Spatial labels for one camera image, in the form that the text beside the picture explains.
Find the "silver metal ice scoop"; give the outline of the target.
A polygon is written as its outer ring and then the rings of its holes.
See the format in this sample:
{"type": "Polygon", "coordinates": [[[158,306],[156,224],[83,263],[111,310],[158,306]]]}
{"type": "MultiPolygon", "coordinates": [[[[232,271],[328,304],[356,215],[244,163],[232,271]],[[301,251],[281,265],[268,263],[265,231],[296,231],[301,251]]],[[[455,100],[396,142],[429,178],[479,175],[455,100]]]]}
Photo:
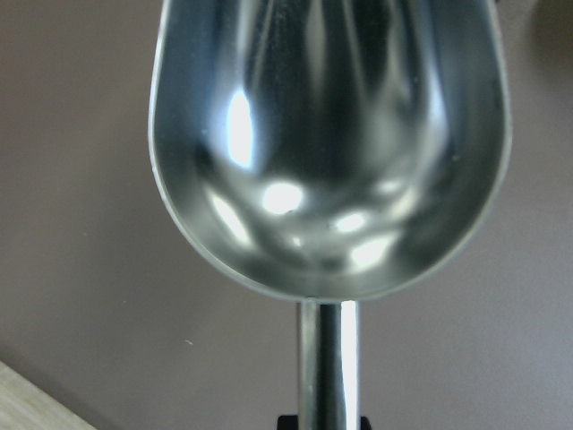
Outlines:
{"type": "Polygon", "coordinates": [[[191,246],[298,317],[298,410],[364,429],[359,305],[437,271],[507,169],[493,1],[166,1],[149,109],[191,246]]]}

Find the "bamboo cutting board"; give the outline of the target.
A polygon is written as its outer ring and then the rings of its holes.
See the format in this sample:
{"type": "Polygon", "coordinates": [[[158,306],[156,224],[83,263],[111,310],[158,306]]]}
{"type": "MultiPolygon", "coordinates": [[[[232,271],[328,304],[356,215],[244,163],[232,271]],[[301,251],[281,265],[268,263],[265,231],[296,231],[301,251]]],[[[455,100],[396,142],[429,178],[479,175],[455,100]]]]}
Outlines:
{"type": "Polygon", "coordinates": [[[2,429],[116,429],[90,422],[1,362],[2,429]]]}

